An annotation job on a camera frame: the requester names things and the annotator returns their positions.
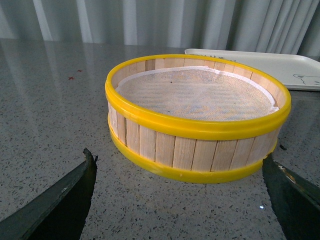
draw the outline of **mesh screen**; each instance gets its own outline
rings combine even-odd
[[[157,113],[202,121],[240,121],[278,110],[252,80],[205,66],[163,68],[123,79],[116,91]]]

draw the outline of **plastic tray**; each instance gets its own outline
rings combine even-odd
[[[320,62],[305,56],[194,48],[184,52],[251,66],[273,76],[290,90],[320,91]]]

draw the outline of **speckled countertop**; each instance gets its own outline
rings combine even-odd
[[[285,239],[261,170],[229,183],[184,183],[134,165],[111,141],[108,72],[136,57],[183,52],[0,40],[0,220],[79,165],[87,147],[99,161],[83,240]],[[320,92],[291,96],[273,158],[319,186]]]

